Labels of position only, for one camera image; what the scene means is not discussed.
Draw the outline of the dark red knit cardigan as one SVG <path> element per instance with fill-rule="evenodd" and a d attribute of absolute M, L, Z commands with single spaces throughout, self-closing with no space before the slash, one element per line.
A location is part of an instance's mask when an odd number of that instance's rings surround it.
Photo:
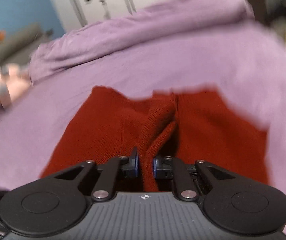
<path fill-rule="evenodd" d="M 89 159 L 103 164 L 137 150 L 146 191 L 158 189 L 152 168 L 157 155 L 187 164 L 203 159 L 267 184 L 266 140 L 265 129 L 229 109 L 213 88 L 154 92 L 132 100 L 96 86 L 71 119 L 42 176 Z"/>

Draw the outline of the purple bed sheet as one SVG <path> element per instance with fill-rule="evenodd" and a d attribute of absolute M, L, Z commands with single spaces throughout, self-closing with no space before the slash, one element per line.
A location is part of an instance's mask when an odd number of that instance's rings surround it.
<path fill-rule="evenodd" d="M 286 48 L 253 22 L 142 43 L 34 82 L 0 113 L 0 187 L 38 178 L 94 86 L 143 98 L 204 85 L 217 86 L 233 109 L 269 128 L 271 181 L 286 194 Z"/>

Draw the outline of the pink plush toy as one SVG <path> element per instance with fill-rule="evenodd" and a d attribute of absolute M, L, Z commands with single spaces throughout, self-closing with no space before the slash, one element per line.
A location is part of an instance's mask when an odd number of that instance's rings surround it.
<path fill-rule="evenodd" d="M 6 109 L 32 86 L 28 66 L 9 63 L 0 67 L 0 108 Z"/>

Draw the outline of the grey headboard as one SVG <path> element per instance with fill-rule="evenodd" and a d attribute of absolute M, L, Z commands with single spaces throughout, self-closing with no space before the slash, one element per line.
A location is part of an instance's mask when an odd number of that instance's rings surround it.
<path fill-rule="evenodd" d="M 0 67 L 7 63 L 28 64 L 30 55 L 40 44 L 52 40 L 51 34 L 35 22 L 0 41 Z"/>

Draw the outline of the purple duvet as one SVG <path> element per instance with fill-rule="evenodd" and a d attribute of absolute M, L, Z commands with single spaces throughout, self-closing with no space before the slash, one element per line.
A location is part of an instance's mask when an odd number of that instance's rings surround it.
<path fill-rule="evenodd" d="M 136 44 L 253 18 L 246 0 L 163 0 L 134 15 L 88 24 L 39 45 L 31 54 L 29 75 L 39 82 Z"/>

